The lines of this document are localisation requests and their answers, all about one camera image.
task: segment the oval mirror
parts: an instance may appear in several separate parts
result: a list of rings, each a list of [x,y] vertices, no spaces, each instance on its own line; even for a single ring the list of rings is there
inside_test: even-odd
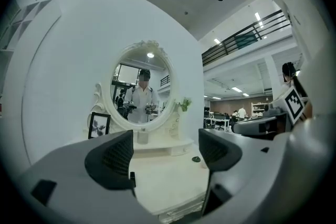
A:
[[[150,47],[128,51],[111,78],[115,109],[127,121],[144,124],[161,116],[170,97],[169,69]]]

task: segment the railing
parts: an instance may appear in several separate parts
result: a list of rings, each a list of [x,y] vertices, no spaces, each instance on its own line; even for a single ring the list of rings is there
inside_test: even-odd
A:
[[[161,86],[165,85],[165,84],[168,84],[170,82],[170,77],[169,75],[167,75],[166,77],[164,77],[162,80],[161,80]]]
[[[278,10],[259,21],[250,24],[244,29],[229,36],[220,44],[215,45],[204,52],[202,54],[203,66],[206,66],[223,56],[245,48],[258,40],[262,40],[263,37],[266,38],[267,35],[287,26],[290,26],[290,23],[285,18],[282,10]]]

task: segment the black hair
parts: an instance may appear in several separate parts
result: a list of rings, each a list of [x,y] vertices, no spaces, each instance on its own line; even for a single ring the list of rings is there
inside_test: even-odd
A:
[[[298,80],[296,69],[292,62],[286,62],[282,65],[282,74],[284,75],[284,82],[286,82],[285,76],[288,76],[290,78],[289,86],[291,84],[291,80],[293,80],[294,87],[301,97],[307,97],[306,91],[303,89],[300,81]]]
[[[151,78],[151,72],[148,69],[141,69],[139,75],[144,75],[147,78]]]

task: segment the fluorescent light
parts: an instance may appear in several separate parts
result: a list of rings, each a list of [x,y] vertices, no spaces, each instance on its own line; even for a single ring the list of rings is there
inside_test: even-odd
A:
[[[237,92],[242,92],[242,91],[240,91],[237,87],[232,87],[231,89],[233,89],[233,90],[235,90],[235,91],[237,91]]]
[[[259,13],[255,13],[255,16],[257,17],[257,20],[261,20]]]

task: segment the picture frame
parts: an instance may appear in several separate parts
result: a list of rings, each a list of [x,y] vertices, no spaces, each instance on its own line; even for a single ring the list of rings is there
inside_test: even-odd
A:
[[[111,115],[92,112],[88,139],[109,133]]]

